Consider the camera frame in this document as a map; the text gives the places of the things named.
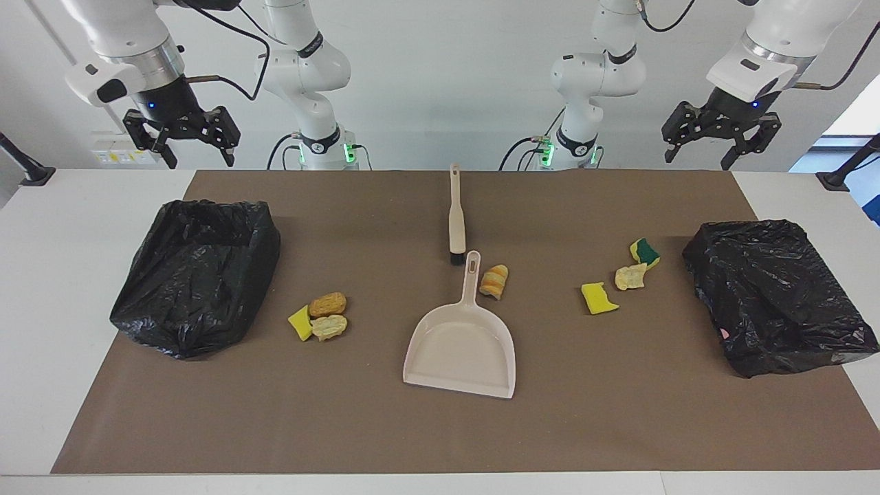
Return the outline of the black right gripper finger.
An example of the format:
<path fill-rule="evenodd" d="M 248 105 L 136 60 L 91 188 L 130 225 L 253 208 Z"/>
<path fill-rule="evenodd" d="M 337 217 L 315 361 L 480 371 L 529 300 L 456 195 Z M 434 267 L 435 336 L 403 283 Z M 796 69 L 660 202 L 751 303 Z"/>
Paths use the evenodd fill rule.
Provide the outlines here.
<path fill-rule="evenodd" d="M 239 146 L 240 130 L 224 106 L 201 114 L 200 140 L 220 151 L 227 167 L 235 163 L 234 151 Z"/>
<path fill-rule="evenodd" d="M 135 147 L 158 154 L 169 169 L 176 169 L 178 159 L 167 144 L 171 130 L 167 126 L 161 126 L 156 137 L 153 137 L 146 129 L 147 123 L 148 120 L 138 110 L 128 110 L 124 115 L 124 126 Z"/>

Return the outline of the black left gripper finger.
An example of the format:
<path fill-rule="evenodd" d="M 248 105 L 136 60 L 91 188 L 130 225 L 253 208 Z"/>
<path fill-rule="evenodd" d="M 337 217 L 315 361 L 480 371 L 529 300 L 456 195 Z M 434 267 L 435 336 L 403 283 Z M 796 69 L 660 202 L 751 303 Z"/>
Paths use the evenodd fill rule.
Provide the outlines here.
<path fill-rule="evenodd" d="M 664 161 L 672 163 L 683 145 L 709 137 L 714 128 L 715 109 L 707 104 L 696 107 L 688 101 L 680 102 L 662 125 L 662 137 L 667 144 Z"/>
<path fill-rule="evenodd" d="M 720 166 L 729 171 L 739 157 L 750 153 L 763 153 L 782 128 L 782 121 L 776 113 L 768 113 L 754 122 L 730 123 L 726 132 L 734 144 L 726 152 Z"/>

